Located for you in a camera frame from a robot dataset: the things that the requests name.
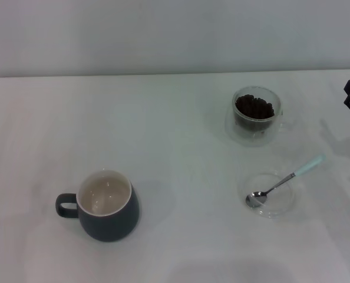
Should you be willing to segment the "steel spoon light blue handle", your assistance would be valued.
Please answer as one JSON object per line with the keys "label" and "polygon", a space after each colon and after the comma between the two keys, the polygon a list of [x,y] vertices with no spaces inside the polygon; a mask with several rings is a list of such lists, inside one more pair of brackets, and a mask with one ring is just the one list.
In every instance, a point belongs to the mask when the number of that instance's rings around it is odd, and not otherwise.
{"label": "steel spoon light blue handle", "polygon": [[258,208],[264,205],[264,203],[267,201],[268,194],[279,188],[280,186],[284,185],[291,179],[302,176],[307,172],[310,172],[315,167],[319,166],[324,160],[326,159],[326,156],[324,154],[320,154],[319,156],[316,156],[311,161],[304,164],[302,167],[297,169],[296,171],[292,172],[291,174],[287,175],[285,178],[283,178],[281,181],[277,182],[275,185],[273,185],[269,190],[263,192],[263,191],[256,191],[249,193],[245,198],[245,203],[250,208]]}

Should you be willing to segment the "dark grey mug white inside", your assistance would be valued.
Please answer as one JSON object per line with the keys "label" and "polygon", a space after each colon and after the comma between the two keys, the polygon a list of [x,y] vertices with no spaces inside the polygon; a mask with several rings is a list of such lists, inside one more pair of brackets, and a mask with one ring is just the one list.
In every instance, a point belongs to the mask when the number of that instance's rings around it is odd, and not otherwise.
{"label": "dark grey mug white inside", "polygon": [[77,218],[86,233],[101,242],[114,242],[131,233],[140,217],[140,205],[131,182],[113,170],[95,172],[77,193],[60,194],[57,214]]}

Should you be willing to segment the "coffee beans in glass cup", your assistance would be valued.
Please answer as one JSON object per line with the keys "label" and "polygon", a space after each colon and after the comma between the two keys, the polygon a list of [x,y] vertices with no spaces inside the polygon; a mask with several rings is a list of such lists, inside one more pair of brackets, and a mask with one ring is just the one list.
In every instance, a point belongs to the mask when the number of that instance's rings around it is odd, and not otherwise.
{"label": "coffee beans in glass cup", "polygon": [[272,124],[271,119],[275,111],[271,103],[267,103],[262,98],[256,98],[251,94],[240,96],[235,101],[238,110],[237,123],[249,131],[266,130]]}

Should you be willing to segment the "clear round glass saucer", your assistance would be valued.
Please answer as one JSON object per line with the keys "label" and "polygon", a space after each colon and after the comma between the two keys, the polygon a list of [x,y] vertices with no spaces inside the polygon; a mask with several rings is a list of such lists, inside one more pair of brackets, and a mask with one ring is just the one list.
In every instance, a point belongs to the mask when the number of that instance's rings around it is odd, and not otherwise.
{"label": "clear round glass saucer", "polygon": [[245,203],[245,198],[249,193],[256,191],[267,191],[277,182],[286,176],[281,176],[275,172],[255,173],[246,178],[246,180],[238,186],[238,194],[240,200],[246,208],[251,212],[266,217],[276,218],[292,209],[295,203],[295,191],[291,187],[290,181],[271,191],[268,194],[267,201],[263,206],[258,208],[250,208]]}

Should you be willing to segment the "clear double-wall glass cup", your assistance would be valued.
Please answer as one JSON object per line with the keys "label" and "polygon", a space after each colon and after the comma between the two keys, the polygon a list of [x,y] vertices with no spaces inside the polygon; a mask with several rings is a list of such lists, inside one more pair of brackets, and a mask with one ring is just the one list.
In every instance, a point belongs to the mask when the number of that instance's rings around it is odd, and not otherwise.
{"label": "clear double-wall glass cup", "polygon": [[[267,103],[271,103],[275,111],[275,115],[271,119],[263,121],[271,121],[269,128],[262,131],[249,131],[238,125],[238,110],[235,107],[235,101],[238,97],[251,94],[256,98],[262,98]],[[259,147],[268,144],[275,139],[279,133],[288,133],[296,126],[296,119],[293,113],[284,110],[285,104],[280,97],[272,90],[261,86],[243,87],[236,91],[232,97],[232,101],[227,107],[226,118],[224,122],[227,134],[236,142],[246,147]]]}

